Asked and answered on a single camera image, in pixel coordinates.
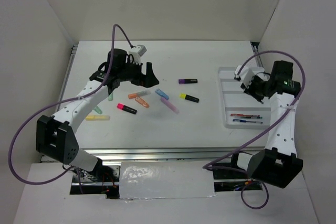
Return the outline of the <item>green pen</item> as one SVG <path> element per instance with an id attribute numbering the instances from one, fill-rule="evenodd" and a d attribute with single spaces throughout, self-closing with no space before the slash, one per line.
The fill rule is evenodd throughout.
<path id="1" fill-rule="evenodd" d="M 263 117 L 260 115 L 243 115 L 243 118 L 247 119 L 262 119 Z"/>

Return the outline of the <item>red pen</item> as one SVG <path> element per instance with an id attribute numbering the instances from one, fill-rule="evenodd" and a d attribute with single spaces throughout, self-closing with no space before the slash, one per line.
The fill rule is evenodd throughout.
<path id="1" fill-rule="evenodd" d="M 250 118 L 250 117 L 258 116 L 258 115 L 231 113 L 230 116 L 235 116 L 235 117 L 240 117 L 240 118 Z"/>

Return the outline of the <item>blue pen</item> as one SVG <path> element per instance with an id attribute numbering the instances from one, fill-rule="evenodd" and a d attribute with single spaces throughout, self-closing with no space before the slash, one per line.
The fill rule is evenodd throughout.
<path id="1" fill-rule="evenodd" d="M 233 119 L 233 122 L 236 122 L 236 123 L 253 123 L 253 124 L 263 124 L 263 122 L 262 122 L 262 121 L 243 120 L 243 119 Z"/>

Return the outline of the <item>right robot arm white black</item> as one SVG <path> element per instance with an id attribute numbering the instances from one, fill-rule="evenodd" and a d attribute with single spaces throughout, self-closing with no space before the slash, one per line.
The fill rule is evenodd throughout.
<path id="1" fill-rule="evenodd" d="M 303 161 L 295 147 L 295 115 L 301 84 L 292 79 L 293 64 L 275 61 L 268 80 L 250 68 L 238 66 L 235 79 L 243 91 L 259 102 L 268 98 L 271 108 L 268 140 L 257 154 L 234 154 L 229 172 L 235 178 L 246 172 L 250 178 L 285 188 L 301 172 Z"/>

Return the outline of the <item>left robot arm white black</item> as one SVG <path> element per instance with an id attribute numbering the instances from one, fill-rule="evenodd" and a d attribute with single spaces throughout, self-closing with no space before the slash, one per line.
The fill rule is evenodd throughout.
<path id="1" fill-rule="evenodd" d="M 74 101 L 52 116 L 42 115 L 37 120 L 36 151 L 64 165 L 84 170 L 85 176 L 93 182 L 106 174 L 113 175 L 113 169 L 104 166 L 100 158 L 79 147 L 75 133 L 89 113 L 121 82 L 129 81 L 145 88 L 159 84 L 150 62 L 146 64 L 146 73 L 142 73 L 141 57 L 146 51 L 143 45 L 134 46 L 129 51 L 110 51 L 107 61 L 91 75 Z"/>

